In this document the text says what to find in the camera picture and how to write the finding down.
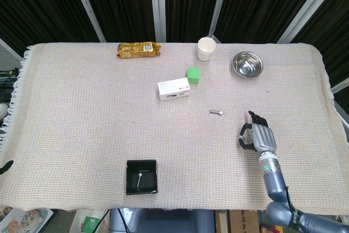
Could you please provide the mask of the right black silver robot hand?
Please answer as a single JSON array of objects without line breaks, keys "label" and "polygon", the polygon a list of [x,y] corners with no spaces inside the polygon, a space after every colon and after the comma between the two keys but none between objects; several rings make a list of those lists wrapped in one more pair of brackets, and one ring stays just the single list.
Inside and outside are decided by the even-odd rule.
[{"label": "right black silver robot hand", "polygon": [[[258,154],[263,152],[275,153],[277,146],[275,142],[275,137],[268,126],[268,122],[265,118],[255,114],[252,111],[248,111],[251,117],[252,123],[244,123],[239,133],[239,144],[244,150],[252,150]],[[252,142],[246,144],[244,142],[244,133],[246,130],[251,130]]]}]

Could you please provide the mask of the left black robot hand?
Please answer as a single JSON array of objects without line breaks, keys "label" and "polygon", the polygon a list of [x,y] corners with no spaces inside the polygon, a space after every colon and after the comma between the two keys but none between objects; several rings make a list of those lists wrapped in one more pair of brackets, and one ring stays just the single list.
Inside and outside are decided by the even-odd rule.
[{"label": "left black robot hand", "polygon": [[7,172],[11,166],[13,165],[14,161],[10,160],[8,162],[6,162],[1,168],[0,168],[0,175],[4,174],[5,172]]}]

